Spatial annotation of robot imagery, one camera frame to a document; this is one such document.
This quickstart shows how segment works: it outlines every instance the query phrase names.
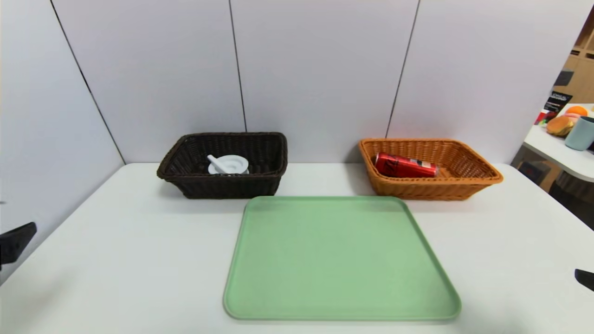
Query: can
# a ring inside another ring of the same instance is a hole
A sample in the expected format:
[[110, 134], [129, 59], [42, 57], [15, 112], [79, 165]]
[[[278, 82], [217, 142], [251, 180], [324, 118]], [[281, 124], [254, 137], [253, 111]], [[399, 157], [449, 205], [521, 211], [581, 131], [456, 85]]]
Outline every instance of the can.
[[387, 153], [375, 156], [375, 168], [382, 175], [393, 178], [434, 178], [440, 170], [434, 163]]

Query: orange wicker basket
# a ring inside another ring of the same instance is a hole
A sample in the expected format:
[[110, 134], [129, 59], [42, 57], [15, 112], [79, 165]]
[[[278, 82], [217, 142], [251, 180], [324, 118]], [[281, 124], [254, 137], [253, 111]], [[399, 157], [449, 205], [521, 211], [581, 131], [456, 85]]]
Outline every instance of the orange wicker basket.
[[[450, 139], [363, 139], [359, 149], [369, 181], [381, 196], [410, 200], [465, 200], [479, 190], [503, 181], [503, 176], [468, 145]], [[379, 152], [432, 162], [436, 178], [391, 178], [374, 165]]]

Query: white counter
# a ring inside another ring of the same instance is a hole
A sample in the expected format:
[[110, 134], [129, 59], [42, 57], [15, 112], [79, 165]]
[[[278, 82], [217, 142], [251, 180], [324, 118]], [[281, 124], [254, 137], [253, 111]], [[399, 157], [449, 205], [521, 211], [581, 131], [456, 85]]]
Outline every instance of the white counter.
[[[590, 333], [594, 232], [507, 165], [466, 201], [407, 201], [462, 299], [445, 323], [249, 322], [222, 295], [247, 200], [187, 200], [123, 167], [0, 286], [7, 334]], [[372, 194], [363, 165], [290, 164], [277, 195]]]
[[524, 146], [557, 164], [567, 173], [587, 182], [594, 182], [594, 154], [565, 146], [565, 139], [551, 136], [546, 129], [533, 125], [524, 139]]

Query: white wall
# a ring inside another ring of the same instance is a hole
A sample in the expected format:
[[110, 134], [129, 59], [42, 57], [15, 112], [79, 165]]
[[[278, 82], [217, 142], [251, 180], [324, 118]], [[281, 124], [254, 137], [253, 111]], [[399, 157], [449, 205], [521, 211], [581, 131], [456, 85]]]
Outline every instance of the white wall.
[[417, 0], [232, 0], [248, 131], [281, 131], [290, 162], [360, 158], [384, 137]]
[[455, 138], [511, 162], [592, 0], [421, 1], [389, 137]]
[[0, 282], [123, 165], [48, 0], [2, 2], [0, 230], [38, 232]]
[[245, 131], [228, 0], [53, 2], [126, 163]]

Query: white spoon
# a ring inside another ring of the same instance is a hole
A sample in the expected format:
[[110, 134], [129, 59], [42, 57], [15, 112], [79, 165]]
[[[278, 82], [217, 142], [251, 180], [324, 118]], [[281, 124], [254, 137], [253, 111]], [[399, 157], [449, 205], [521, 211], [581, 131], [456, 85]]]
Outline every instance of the white spoon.
[[216, 168], [218, 168], [219, 170], [223, 171], [223, 173], [225, 173], [225, 174], [231, 174], [231, 172], [227, 169], [227, 167], [224, 164], [220, 163], [220, 161], [218, 161], [217, 158], [215, 158], [212, 155], [207, 155], [206, 157], [210, 160], [210, 162], [214, 166], [216, 166]]

